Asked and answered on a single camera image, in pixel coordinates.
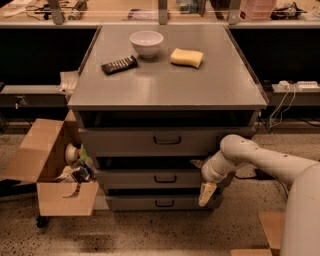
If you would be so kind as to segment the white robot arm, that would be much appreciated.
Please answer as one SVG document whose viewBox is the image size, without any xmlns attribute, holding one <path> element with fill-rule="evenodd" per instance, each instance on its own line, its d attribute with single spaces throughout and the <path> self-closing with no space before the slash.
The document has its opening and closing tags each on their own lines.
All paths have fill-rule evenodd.
<svg viewBox="0 0 320 256">
<path fill-rule="evenodd" d="M 231 134 L 220 149 L 192 162 L 203 182 L 198 204 L 204 207 L 217 185 L 230 173 L 252 165 L 286 188 L 287 201 L 280 256 L 320 256 L 320 162 L 268 150 L 256 142 Z"/>
</svg>

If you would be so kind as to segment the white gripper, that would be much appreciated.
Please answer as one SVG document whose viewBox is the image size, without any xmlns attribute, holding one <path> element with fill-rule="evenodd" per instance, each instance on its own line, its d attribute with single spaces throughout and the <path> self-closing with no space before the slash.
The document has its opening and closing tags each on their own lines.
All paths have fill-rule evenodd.
<svg viewBox="0 0 320 256">
<path fill-rule="evenodd" d="M 221 166 L 214 157 L 208 158 L 205 162 L 192 159 L 191 163 L 201 169 L 202 176 L 207 181 L 201 184 L 199 195 L 199 206 L 204 207 L 216 191 L 216 183 L 220 183 L 223 179 L 223 175 L 220 173 Z"/>
</svg>

